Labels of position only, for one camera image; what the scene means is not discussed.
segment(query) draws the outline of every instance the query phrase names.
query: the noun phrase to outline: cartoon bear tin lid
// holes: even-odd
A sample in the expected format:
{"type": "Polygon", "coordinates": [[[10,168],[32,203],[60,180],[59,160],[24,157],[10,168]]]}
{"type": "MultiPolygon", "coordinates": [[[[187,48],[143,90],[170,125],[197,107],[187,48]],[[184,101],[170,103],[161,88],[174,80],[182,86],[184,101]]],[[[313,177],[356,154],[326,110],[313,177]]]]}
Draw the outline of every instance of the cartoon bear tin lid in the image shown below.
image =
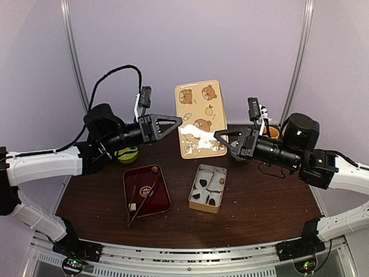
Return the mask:
{"type": "Polygon", "coordinates": [[[227,148],[214,132],[227,128],[223,99],[216,80],[178,85],[175,88],[180,154],[184,159],[223,156],[227,148]]]}

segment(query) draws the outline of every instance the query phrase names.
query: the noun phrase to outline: crumb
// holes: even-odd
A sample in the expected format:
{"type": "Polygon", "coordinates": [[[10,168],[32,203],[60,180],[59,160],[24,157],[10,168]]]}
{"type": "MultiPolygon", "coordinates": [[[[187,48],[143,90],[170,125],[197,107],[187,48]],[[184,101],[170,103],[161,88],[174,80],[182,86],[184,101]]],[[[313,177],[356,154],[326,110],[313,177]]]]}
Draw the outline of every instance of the crumb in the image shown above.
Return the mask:
{"type": "Polygon", "coordinates": [[[128,205],[128,208],[131,212],[136,211],[136,203],[131,203],[128,205]]]}
{"type": "Polygon", "coordinates": [[[154,173],[157,173],[159,171],[159,168],[157,166],[153,166],[151,168],[151,170],[154,172],[154,173]]]}

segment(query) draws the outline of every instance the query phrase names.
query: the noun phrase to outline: black and white item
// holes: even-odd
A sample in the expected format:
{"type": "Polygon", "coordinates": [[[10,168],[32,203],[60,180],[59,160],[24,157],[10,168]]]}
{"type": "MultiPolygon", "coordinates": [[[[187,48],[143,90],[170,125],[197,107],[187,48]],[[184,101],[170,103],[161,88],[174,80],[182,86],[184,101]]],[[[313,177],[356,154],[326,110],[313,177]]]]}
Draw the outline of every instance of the black and white item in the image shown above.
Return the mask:
{"type": "Polygon", "coordinates": [[[201,164],[191,191],[190,202],[219,207],[224,192],[226,173],[226,169],[222,167],[201,164]]]}
{"type": "Polygon", "coordinates": [[[269,130],[269,122],[272,120],[268,115],[268,110],[265,106],[259,104],[257,98],[249,97],[247,98],[248,101],[248,117],[250,121],[252,121],[255,125],[256,129],[259,129],[259,135],[263,135],[264,127],[266,128],[266,135],[271,137],[270,130],[269,130]]]}

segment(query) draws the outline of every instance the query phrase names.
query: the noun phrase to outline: metal pole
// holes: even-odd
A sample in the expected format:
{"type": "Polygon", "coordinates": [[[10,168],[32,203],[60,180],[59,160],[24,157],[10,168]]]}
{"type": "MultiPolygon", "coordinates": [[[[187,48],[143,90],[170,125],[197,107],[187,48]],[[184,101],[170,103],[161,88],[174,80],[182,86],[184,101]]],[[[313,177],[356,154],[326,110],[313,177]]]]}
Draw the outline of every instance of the metal pole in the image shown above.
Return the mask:
{"type": "Polygon", "coordinates": [[[293,99],[295,97],[296,89],[298,87],[298,83],[299,83],[299,79],[300,79],[300,75],[302,71],[302,64],[303,64],[304,56],[306,53],[308,40],[310,37],[312,16],[314,14],[313,6],[314,6],[314,0],[306,0],[298,55],[296,57],[292,80],[289,85],[288,96],[287,96],[286,103],[284,105],[284,109],[282,113],[282,117],[279,123],[280,126],[283,124],[283,122],[287,119],[289,115],[289,112],[292,107],[293,99]]]}
{"type": "Polygon", "coordinates": [[[64,27],[68,40],[69,53],[71,57],[71,63],[73,67],[74,76],[76,78],[78,91],[80,93],[81,101],[85,112],[87,113],[89,100],[87,97],[85,84],[82,78],[82,72],[80,63],[78,61],[76,43],[74,41],[73,29],[71,25],[70,13],[69,13],[69,2],[68,0],[61,0],[62,16],[64,21],[64,27]]]}

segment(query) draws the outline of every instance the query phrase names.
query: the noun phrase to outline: small white cube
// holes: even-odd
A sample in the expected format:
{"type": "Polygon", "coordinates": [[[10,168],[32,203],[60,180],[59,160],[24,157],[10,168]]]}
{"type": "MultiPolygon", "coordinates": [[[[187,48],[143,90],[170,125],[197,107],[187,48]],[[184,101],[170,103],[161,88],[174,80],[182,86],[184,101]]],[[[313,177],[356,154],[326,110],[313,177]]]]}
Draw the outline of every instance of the small white cube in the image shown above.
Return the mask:
{"type": "Polygon", "coordinates": [[[128,205],[128,207],[129,207],[129,210],[130,210],[131,212],[135,212],[135,211],[136,211],[136,203],[130,203],[130,204],[128,205]]]}

